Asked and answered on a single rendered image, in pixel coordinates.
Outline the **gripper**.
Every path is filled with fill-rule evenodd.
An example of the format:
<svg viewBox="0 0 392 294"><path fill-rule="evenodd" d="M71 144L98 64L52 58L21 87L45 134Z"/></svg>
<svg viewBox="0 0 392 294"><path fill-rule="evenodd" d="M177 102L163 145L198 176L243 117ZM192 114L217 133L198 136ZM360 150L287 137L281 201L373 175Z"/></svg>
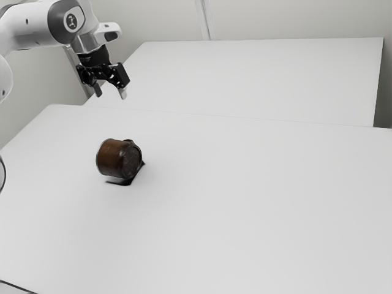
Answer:
<svg viewBox="0 0 392 294"><path fill-rule="evenodd" d="M76 66L81 82L92 87L97 97L102 95L98 80L105 80L116 87L122 100L127 98L126 88L130 78L122 63L112 64L106 45L99 49L77 55L80 63Z"/></svg>

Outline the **brown mug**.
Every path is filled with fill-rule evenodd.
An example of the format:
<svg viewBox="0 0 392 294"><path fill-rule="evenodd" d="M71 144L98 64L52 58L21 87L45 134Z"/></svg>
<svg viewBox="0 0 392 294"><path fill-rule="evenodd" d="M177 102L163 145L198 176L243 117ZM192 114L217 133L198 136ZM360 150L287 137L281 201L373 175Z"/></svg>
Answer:
<svg viewBox="0 0 392 294"><path fill-rule="evenodd" d="M131 139L108 138L97 151L96 165L102 175L131 179L143 165L142 152Z"/></svg>

